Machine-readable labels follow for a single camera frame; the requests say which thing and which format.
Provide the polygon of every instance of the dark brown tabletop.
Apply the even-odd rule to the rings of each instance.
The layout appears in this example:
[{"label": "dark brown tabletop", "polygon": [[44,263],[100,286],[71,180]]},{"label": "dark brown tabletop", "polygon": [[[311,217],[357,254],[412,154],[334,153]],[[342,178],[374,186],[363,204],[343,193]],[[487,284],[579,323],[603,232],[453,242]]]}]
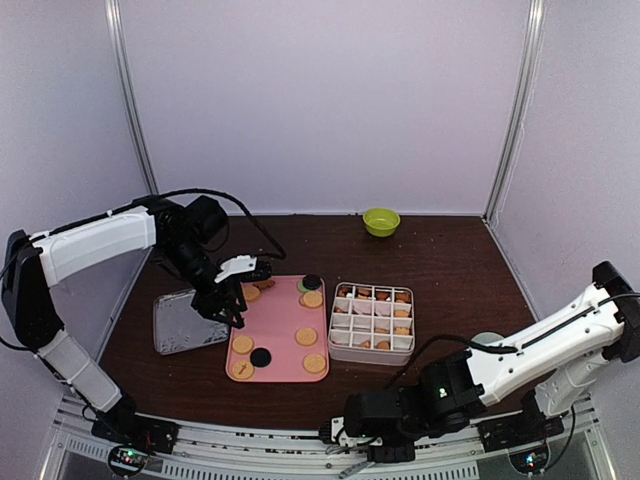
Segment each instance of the dark brown tabletop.
[{"label": "dark brown tabletop", "polygon": [[[471,338],[494,331],[506,336],[533,322],[479,218],[403,217],[398,232],[386,239],[369,236],[357,216],[260,220],[288,253],[285,261],[273,262],[276,275],[318,274],[329,298],[342,281],[411,288],[417,346],[438,333]],[[270,249],[246,219],[233,218],[231,225],[229,242],[212,258]],[[143,413],[246,427],[315,429],[341,415],[349,394],[380,389],[397,370],[331,361],[329,374],[318,383],[247,384],[227,378],[226,343],[160,355],[153,343],[153,302],[187,287],[148,262],[102,358],[103,368]],[[460,348],[435,344],[399,384],[415,382],[420,367]],[[499,407],[492,411],[517,409],[517,394]]]}]

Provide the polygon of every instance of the green bowl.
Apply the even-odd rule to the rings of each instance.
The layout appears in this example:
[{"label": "green bowl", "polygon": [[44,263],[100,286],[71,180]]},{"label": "green bowl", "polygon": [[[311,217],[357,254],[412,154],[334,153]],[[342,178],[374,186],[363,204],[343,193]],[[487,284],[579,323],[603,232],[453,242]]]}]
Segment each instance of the green bowl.
[{"label": "green bowl", "polygon": [[389,237],[400,225],[400,215],[388,208],[372,208],[362,216],[364,226],[374,237]]}]

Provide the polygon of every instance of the yellow cookie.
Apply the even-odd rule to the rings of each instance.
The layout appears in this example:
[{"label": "yellow cookie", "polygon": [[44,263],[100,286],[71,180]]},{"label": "yellow cookie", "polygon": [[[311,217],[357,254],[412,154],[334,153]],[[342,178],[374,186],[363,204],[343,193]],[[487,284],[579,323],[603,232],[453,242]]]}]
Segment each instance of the yellow cookie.
[{"label": "yellow cookie", "polygon": [[313,328],[305,327],[296,332],[296,342],[303,347],[310,347],[318,341],[318,332]]},{"label": "yellow cookie", "polygon": [[304,357],[303,365],[309,373],[322,373],[327,368],[327,360],[320,354],[312,353]]},{"label": "yellow cookie", "polygon": [[238,335],[233,339],[231,348],[233,348],[234,352],[239,353],[240,355],[246,355],[253,350],[253,338],[247,337],[246,335]]},{"label": "yellow cookie", "polygon": [[247,302],[255,302],[260,296],[260,289],[254,285],[243,285],[242,293]]},{"label": "yellow cookie", "polygon": [[318,308],[323,302],[322,294],[315,291],[305,293],[301,300],[302,305],[308,308]]},{"label": "yellow cookie", "polygon": [[240,360],[231,367],[231,375],[236,380],[248,380],[253,375],[254,369],[248,360]]}]

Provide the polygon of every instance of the pink tray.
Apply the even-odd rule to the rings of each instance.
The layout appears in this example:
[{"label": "pink tray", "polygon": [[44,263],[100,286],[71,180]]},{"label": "pink tray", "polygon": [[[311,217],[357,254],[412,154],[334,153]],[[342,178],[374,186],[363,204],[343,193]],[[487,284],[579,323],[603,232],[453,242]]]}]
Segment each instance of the pink tray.
[{"label": "pink tray", "polygon": [[[322,380],[329,373],[326,305],[306,308],[300,305],[302,293],[298,282],[303,276],[273,277],[276,284],[261,292],[260,297],[248,303],[244,312],[245,327],[232,329],[227,352],[227,376],[236,382],[304,383]],[[325,297],[324,282],[317,290]],[[311,347],[296,342],[300,328],[311,327],[318,333],[318,341]],[[266,348],[271,353],[271,363],[255,368],[251,378],[238,380],[231,375],[231,366],[240,360],[249,360],[251,352],[240,355],[233,351],[233,340],[239,335],[253,338],[254,349]],[[318,374],[308,373],[303,367],[304,358],[312,353],[324,356],[327,368]]]}]

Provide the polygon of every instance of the white storage box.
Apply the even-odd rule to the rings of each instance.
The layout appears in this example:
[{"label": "white storage box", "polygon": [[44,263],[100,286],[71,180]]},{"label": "white storage box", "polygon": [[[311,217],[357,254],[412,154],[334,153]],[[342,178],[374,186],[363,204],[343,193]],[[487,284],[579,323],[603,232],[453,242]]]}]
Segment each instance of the white storage box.
[{"label": "white storage box", "polygon": [[331,308],[334,360],[404,365],[415,347],[413,292],[405,287],[341,283]]}]

